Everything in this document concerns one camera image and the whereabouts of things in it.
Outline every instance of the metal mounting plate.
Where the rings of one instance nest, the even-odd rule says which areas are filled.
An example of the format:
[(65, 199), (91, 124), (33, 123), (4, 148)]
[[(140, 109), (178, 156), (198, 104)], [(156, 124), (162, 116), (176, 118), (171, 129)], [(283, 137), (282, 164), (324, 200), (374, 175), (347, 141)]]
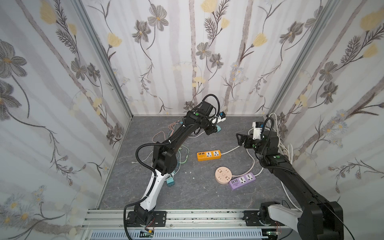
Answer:
[[(247, 227), (259, 227), (259, 226), (265, 226), (263, 224), (260, 223), (259, 221), (259, 218), (257, 216), (257, 213), (259, 211), (244, 211), (244, 217), (243, 217), (243, 220), (245, 220), (245, 224), (247, 225)], [(276, 223), (271, 223), (270, 225), (268, 226), (276, 226)]]
[[(154, 211), (153, 212), (154, 220), (153, 223), (149, 225), (149, 227), (165, 227), (167, 220), (167, 212), (166, 211)], [(127, 224), (128, 227), (142, 227), (139, 223), (132, 223), (136, 218), (135, 212), (128, 212)]]

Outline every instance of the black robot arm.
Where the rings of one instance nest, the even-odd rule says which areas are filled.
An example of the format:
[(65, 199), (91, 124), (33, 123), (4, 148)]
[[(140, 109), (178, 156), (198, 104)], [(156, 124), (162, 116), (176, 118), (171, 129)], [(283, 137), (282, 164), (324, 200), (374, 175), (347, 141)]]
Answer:
[[(271, 120), (271, 131), (265, 129)], [(316, 192), (293, 168), (285, 155), (278, 153), (279, 138), (273, 129), (273, 119), (256, 124), (263, 127), (260, 139), (253, 135), (236, 134), (238, 144), (252, 148), (260, 165), (268, 169), (289, 189), (300, 204), (302, 213), (283, 207), (277, 202), (266, 202), (260, 206), (259, 217), (265, 223), (279, 221), (295, 231), (303, 240), (342, 240), (343, 209), (337, 202), (329, 202)]]

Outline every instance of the gray marble floor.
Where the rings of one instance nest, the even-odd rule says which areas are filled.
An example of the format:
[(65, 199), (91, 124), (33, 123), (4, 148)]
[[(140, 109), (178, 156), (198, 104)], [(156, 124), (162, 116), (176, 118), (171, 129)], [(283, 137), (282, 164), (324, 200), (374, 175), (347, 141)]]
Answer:
[[(136, 162), (135, 151), (143, 143), (151, 142), (157, 132), (168, 133), (168, 125), (180, 117), (133, 117), (118, 159), (113, 167), (107, 183), (100, 209), (122, 209), (126, 204), (139, 200), (151, 177), (151, 171)], [(197, 152), (216, 150), (226, 152), (237, 146), (236, 133), (246, 134), (252, 128), (255, 117), (227, 117), (219, 123), (220, 132), (207, 136), (205, 133), (198, 138), (188, 138), (184, 145), (190, 149), (188, 160), (181, 165), (175, 175), (175, 185), (168, 187), (164, 183), (157, 199), (158, 209), (225, 209), (225, 208), (259, 208), (260, 203), (267, 201), (288, 202), (280, 185), (280, 181), (268, 170), (256, 177), (256, 180), (236, 190), (229, 185), (221, 185), (214, 177), (215, 170), (220, 166), (228, 167), (232, 174), (239, 175), (252, 166), (252, 159), (246, 150), (240, 147), (221, 159), (198, 162)], [(155, 141), (163, 141), (163, 135), (157, 135)], [(140, 151), (140, 159), (144, 160), (153, 147)], [(186, 149), (181, 150), (182, 161)], [(145, 161), (150, 164), (151, 158)], [(252, 173), (261, 169), (256, 161)]]

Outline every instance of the ventilation grille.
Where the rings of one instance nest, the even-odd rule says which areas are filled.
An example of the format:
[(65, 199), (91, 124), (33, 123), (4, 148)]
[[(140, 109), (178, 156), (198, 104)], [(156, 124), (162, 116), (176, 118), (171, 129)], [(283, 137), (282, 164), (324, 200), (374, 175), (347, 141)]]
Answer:
[[(129, 230), (132, 239), (255, 239), (263, 237), (261, 229), (155, 229), (152, 238), (139, 237), (140, 230)], [(124, 230), (94, 230), (90, 240), (126, 240)]]

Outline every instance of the orange power strip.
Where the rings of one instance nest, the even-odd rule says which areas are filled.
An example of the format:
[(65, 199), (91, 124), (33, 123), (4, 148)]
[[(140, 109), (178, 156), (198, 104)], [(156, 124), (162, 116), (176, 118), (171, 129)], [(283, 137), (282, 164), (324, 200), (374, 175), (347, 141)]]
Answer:
[(206, 160), (219, 159), (219, 158), (221, 158), (220, 150), (213, 150), (213, 151), (198, 152), (197, 153), (197, 160), (198, 161), (206, 161)]

